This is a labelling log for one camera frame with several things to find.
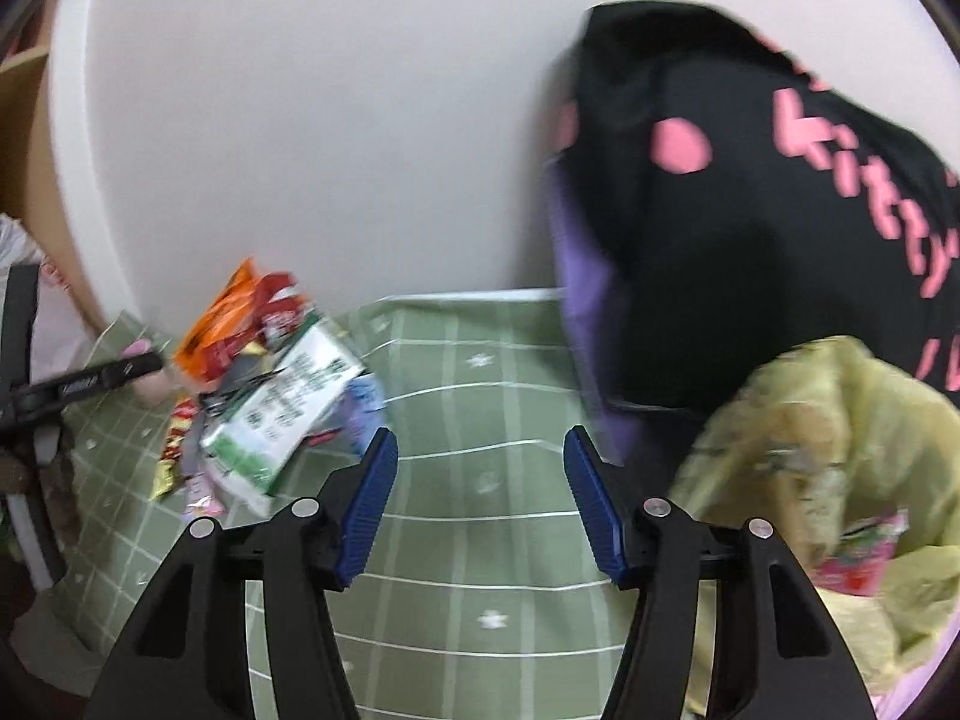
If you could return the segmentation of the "orange air cushion bag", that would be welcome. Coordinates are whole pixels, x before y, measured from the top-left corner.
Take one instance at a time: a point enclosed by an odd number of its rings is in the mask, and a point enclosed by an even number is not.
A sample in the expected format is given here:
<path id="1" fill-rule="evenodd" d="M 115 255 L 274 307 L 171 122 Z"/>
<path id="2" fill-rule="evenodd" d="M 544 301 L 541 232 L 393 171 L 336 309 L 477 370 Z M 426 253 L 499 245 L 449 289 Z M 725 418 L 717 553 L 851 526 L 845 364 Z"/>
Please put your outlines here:
<path id="1" fill-rule="evenodd" d="M 206 350 L 217 341 L 233 338 L 245 330 L 254 310 L 254 293 L 259 282 L 256 264 L 247 257 L 233 271 L 226 286 L 210 304 L 194 327 L 185 333 L 174 353 L 174 362 L 195 382 L 216 379 L 206 372 Z"/>

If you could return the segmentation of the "red snack wrapper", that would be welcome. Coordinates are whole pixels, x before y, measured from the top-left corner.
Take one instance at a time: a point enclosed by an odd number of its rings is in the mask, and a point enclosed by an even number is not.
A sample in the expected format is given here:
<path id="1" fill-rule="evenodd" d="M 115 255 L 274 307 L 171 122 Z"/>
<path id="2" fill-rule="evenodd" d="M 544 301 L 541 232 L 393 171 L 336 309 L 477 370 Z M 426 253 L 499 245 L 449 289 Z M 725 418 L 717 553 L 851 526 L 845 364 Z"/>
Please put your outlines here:
<path id="1" fill-rule="evenodd" d="M 277 351 L 298 330 L 308 314 L 309 301 L 290 271 L 272 271 L 260 278 L 254 291 L 252 325 L 257 340 Z"/>

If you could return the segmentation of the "pink yellow snack wrapper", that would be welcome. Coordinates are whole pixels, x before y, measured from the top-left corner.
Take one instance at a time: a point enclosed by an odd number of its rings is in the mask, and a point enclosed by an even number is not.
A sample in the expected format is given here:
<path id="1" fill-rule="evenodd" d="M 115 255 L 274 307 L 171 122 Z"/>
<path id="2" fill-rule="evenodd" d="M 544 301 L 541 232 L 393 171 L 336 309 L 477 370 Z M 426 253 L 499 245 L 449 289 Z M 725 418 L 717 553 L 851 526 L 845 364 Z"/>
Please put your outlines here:
<path id="1" fill-rule="evenodd" d="M 854 522 L 841 535 L 833 554 L 817 567 L 812 582 L 819 589 L 843 595 L 877 595 L 900 536 L 908 528 L 905 509 Z"/>

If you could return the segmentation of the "green grid tablecloth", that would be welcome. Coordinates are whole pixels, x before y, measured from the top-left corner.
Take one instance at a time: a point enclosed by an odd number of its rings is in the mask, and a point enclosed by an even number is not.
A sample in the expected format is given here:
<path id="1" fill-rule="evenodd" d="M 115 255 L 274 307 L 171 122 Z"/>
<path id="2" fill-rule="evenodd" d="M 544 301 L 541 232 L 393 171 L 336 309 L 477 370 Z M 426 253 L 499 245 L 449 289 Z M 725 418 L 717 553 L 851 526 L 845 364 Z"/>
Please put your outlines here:
<path id="1" fill-rule="evenodd" d="M 586 424 L 550 293 L 384 299 L 338 319 L 381 380 L 398 473 L 366 574 L 327 596 L 361 718 L 599 718 L 633 595 L 596 569 L 562 466 Z M 174 398 L 71 408 L 83 530 L 53 590 L 106 656 L 185 525 L 151 500 Z"/>

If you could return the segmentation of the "green white milk carton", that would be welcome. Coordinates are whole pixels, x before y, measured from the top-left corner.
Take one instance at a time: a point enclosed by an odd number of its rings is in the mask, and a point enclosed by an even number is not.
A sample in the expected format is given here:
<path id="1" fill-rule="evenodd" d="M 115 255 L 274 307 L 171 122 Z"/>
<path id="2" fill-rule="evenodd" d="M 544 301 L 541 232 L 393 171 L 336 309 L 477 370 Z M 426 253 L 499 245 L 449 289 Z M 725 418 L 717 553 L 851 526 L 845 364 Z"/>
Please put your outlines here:
<path id="1" fill-rule="evenodd" d="M 309 312 L 267 379 L 233 398 L 203 434 L 217 483 L 247 500 L 270 496 L 286 463 L 361 372 L 342 328 Z"/>

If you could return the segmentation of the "white plastic shopping bag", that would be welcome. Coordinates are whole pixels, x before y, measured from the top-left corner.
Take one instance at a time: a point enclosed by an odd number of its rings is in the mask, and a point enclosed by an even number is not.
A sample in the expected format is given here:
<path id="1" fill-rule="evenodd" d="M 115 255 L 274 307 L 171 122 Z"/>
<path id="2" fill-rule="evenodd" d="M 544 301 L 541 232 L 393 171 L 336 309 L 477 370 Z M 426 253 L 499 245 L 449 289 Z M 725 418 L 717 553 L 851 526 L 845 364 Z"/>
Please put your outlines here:
<path id="1" fill-rule="evenodd" d="M 76 307 L 70 288 L 49 255 L 11 216 L 2 216 L 2 298 L 15 266 L 36 266 L 28 301 L 28 382 L 52 379 L 82 367 L 93 349 L 93 332 Z"/>

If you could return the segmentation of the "yellow trash bag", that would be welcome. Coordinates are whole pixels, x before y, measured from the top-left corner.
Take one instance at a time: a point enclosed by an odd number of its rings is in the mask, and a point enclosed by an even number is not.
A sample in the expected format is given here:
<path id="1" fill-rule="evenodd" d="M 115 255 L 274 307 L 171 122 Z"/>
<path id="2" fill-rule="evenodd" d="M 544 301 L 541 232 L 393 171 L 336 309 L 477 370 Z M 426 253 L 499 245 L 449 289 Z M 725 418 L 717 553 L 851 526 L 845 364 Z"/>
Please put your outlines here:
<path id="1" fill-rule="evenodd" d="M 692 517 L 761 517 L 812 580 L 858 520 L 905 509 L 878 594 L 817 589 L 878 717 L 919 691 L 958 616 L 958 411 L 854 338 L 811 341 L 757 369 L 711 416 L 670 497 Z"/>

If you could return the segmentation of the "yellow noodle snack wrapper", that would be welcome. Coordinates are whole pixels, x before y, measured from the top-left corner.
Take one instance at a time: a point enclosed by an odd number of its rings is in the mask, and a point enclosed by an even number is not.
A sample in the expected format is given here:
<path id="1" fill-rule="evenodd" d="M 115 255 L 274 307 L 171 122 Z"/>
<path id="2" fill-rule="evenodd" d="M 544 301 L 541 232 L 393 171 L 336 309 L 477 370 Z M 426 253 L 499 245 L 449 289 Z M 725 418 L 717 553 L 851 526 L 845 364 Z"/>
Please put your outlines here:
<path id="1" fill-rule="evenodd" d="M 167 422 L 163 447 L 156 460 L 149 499 L 160 500 L 174 493 L 181 486 L 181 460 L 184 455 L 184 440 L 194 419 L 199 414 L 199 405 L 190 397 L 179 397 Z"/>

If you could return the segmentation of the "pink candy wrapper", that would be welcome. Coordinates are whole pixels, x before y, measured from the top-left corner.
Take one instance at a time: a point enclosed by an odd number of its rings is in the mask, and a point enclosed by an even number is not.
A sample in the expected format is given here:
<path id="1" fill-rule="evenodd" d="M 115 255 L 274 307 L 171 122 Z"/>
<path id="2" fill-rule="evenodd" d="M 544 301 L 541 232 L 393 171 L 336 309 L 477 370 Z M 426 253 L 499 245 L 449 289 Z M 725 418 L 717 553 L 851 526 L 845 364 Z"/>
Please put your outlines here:
<path id="1" fill-rule="evenodd" d="M 205 472 L 197 472 L 185 480 L 184 518 L 218 518 L 224 514 L 224 505 L 217 496 L 217 488 Z"/>

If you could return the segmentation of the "blue paper package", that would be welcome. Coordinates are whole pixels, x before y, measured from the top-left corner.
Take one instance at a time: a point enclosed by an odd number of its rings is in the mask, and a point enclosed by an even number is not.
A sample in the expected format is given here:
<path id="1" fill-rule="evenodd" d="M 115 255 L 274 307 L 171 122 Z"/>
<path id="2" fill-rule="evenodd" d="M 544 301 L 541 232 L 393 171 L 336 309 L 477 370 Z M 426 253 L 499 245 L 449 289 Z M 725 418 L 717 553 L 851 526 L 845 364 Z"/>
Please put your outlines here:
<path id="1" fill-rule="evenodd" d="M 371 444 L 377 431 L 387 426 L 386 402 L 379 379 L 364 371 L 347 383 L 332 408 L 309 427 L 309 447 L 343 437 L 358 458 Z"/>

